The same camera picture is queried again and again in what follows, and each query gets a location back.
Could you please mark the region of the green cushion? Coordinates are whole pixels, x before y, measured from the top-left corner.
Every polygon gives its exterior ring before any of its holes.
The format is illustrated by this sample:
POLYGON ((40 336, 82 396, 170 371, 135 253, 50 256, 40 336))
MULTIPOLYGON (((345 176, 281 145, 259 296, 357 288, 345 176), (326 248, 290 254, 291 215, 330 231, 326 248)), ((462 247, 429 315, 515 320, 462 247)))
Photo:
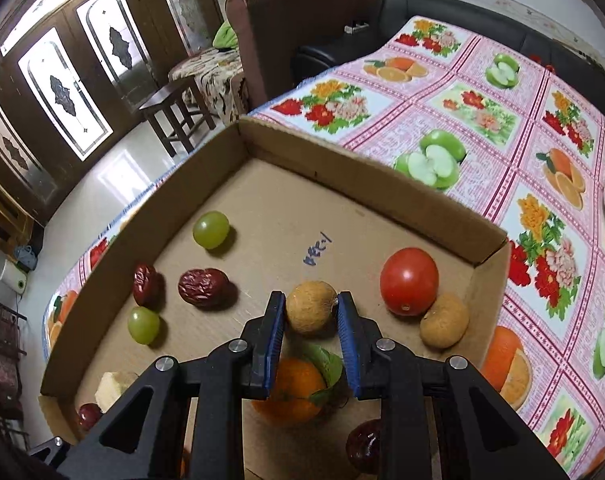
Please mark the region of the green cushion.
POLYGON ((236 49, 238 45, 237 34, 228 21, 224 21, 214 35, 212 46, 220 51, 236 49))

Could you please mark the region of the wooden glass panel door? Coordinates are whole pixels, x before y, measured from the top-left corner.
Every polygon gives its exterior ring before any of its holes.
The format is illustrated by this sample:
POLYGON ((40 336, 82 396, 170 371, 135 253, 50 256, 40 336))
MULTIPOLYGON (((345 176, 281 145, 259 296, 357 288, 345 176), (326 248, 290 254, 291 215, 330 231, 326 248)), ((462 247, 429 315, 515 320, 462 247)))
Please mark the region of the wooden glass panel door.
POLYGON ((45 224, 209 44, 217 0, 0 0, 0 208, 45 224))

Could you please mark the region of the dark red grape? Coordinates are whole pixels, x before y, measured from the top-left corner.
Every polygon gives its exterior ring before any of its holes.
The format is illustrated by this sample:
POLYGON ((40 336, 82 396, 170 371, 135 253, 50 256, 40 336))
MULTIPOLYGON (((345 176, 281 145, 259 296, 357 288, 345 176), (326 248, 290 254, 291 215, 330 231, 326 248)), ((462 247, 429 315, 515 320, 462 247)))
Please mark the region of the dark red grape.
POLYGON ((96 403, 85 403, 78 408, 78 424, 84 431, 90 431, 102 416, 100 405, 96 403))

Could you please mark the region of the red tomato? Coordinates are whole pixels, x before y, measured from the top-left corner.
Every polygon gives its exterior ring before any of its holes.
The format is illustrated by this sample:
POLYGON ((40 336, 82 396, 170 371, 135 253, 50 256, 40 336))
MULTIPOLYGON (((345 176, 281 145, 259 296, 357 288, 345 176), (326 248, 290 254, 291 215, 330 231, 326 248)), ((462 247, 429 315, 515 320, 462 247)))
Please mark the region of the red tomato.
POLYGON ((438 288, 436 263, 421 248, 400 249, 383 265, 381 295, 387 309, 395 315, 422 315, 435 302, 438 288))

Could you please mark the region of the small dark wooden stool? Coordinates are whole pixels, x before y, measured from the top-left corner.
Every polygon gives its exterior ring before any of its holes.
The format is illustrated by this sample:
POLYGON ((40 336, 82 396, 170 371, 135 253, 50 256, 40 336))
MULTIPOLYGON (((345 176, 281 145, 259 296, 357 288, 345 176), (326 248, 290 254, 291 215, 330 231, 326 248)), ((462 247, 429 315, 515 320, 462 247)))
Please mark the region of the small dark wooden stool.
POLYGON ((181 144, 188 154, 194 152, 204 139, 203 125, 209 131, 216 128, 214 114, 206 105, 193 76, 170 80, 138 110, 170 157, 176 156, 174 144, 181 144))

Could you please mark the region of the brown kiwi fruit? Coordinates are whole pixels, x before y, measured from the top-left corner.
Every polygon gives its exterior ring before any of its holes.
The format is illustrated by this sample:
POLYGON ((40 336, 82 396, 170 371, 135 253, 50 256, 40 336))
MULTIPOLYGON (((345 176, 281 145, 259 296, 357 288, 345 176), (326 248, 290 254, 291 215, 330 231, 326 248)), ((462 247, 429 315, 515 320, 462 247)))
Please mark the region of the brown kiwi fruit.
POLYGON ((337 292, 322 281, 297 285, 286 298, 286 314, 292 330, 301 335, 321 332, 330 322, 337 292))
POLYGON ((469 323, 469 307, 457 295, 444 292, 421 319, 420 336, 426 346, 447 349, 463 337, 469 323))

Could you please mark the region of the black leather sofa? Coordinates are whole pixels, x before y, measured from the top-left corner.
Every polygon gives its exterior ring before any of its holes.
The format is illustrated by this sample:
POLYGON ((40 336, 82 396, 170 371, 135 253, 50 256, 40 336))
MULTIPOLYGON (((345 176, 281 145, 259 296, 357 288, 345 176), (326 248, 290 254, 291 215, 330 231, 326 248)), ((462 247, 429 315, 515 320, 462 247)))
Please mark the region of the black leather sofa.
POLYGON ((294 50, 290 72, 294 84, 383 47, 414 16, 435 18, 495 40, 534 61, 550 65, 605 116, 605 69, 593 58, 573 52, 560 41, 497 12, 461 0, 379 0, 365 29, 353 34, 306 40, 294 50))

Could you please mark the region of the floral fruit print tablecloth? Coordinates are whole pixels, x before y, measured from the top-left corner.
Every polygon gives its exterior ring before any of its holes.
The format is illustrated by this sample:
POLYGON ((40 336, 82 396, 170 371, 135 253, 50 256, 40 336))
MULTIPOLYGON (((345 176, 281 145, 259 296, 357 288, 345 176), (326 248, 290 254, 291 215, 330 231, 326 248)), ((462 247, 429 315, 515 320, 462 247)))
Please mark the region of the floral fruit print tablecloth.
MULTIPOLYGON (((493 40, 418 16, 380 51, 245 118, 377 162, 500 228, 507 281, 485 358, 473 365, 563 479, 605 466, 605 117, 593 105, 493 40)), ((79 292, 44 319, 50 355, 79 292)), ((301 335, 283 294, 280 359, 307 341, 344 363, 337 300, 321 332, 301 335)), ((306 425, 271 426, 252 401, 243 403, 243 478, 356 478, 347 438, 381 418, 380 401, 353 396, 345 363, 306 425)))

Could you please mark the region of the green grape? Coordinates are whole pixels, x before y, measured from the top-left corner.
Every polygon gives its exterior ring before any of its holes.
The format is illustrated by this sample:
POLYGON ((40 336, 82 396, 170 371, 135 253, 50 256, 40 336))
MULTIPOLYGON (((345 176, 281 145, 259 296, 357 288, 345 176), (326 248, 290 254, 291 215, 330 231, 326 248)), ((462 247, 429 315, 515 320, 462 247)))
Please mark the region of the green grape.
POLYGON ((193 226, 196 244, 206 250, 219 247, 230 232, 230 221, 225 214, 212 210, 199 217, 193 226))
POLYGON ((128 330, 138 344, 151 344, 159 334, 160 316, 146 307, 134 307, 129 314, 128 330))

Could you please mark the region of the mandarin with green leaf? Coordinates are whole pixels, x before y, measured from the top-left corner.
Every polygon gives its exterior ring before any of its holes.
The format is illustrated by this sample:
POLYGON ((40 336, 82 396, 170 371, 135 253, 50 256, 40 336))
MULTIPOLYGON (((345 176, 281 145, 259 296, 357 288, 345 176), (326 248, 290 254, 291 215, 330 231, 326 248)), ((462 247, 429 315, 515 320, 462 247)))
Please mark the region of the mandarin with green leaf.
POLYGON ((294 341, 278 362, 266 400, 252 401, 254 410, 271 426, 303 426, 316 418, 341 380, 343 359, 307 341, 294 341))

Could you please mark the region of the shallow cardboard tray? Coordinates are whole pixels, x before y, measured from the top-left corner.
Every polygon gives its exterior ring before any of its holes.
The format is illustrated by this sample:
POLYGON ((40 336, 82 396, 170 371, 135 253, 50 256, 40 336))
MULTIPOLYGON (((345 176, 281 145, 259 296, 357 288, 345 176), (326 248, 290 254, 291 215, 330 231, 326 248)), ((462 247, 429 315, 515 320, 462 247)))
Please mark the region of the shallow cardboard tray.
POLYGON ((470 209, 377 162, 337 146, 245 118, 218 133, 142 204, 112 240, 66 316, 48 358, 40 404, 54 434, 79 444, 88 434, 75 411, 91 400, 105 372, 144 370, 161 356, 190 361, 240 336, 263 315, 271 292, 322 281, 350 292, 360 314, 418 356, 419 324, 389 312, 380 292, 386 260, 417 247, 435 261, 439 287, 462 299, 470 325, 455 353, 483 362, 497 324, 509 270, 505 233, 470 209), (230 221, 217 248, 196 244, 193 226, 208 211, 230 221), (156 339, 129 334, 141 307, 133 272, 153 266, 160 294, 156 339), (199 309, 179 295, 180 276, 214 268, 230 281, 228 297, 199 309))

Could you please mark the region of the dried red jujube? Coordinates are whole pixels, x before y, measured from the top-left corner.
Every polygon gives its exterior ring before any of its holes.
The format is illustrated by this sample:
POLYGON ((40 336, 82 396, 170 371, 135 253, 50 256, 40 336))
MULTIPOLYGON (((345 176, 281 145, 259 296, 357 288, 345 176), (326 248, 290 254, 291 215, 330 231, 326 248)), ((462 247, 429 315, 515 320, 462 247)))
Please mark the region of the dried red jujube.
POLYGON ((362 422, 350 432, 346 441, 349 463, 361 474, 378 474, 381 463, 382 421, 362 422))
POLYGON ((160 277, 153 266, 138 264, 133 272, 132 296, 141 307, 156 306, 160 294, 160 277))
POLYGON ((191 269, 179 278, 180 297, 199 309, 220 307, 228 297, 229 278, 218 269, 191 269))

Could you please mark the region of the floral patterned seat cover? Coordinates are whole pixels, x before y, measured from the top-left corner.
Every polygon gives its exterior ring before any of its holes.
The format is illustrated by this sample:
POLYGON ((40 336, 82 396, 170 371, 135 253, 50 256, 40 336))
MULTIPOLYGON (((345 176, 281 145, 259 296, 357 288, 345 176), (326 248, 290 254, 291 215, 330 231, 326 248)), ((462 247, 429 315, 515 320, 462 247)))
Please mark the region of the floral patterned seat cover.
POLYGON ((168 78, 192 77, 211 114, 226 126, 249 110, 249 91, 237 49, 206 49, 170 70, 168 78))

